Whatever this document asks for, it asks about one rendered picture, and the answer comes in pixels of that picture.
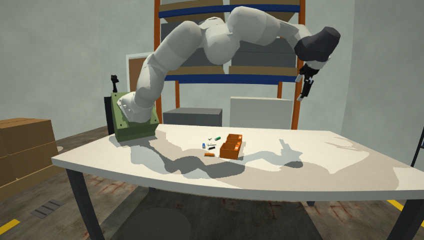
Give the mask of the orange rack of bins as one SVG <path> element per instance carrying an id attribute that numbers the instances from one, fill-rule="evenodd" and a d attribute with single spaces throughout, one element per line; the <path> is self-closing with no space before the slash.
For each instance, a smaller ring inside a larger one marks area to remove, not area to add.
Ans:
<path id="1" fill-rule="evenodd" d="M 242 134 L 231 134 L 226 138 L 219 150 L 219 157 L 224 159 L 237 160 L 242 144 Z M 239 145 L 240 144 L 240 145 Z"/>

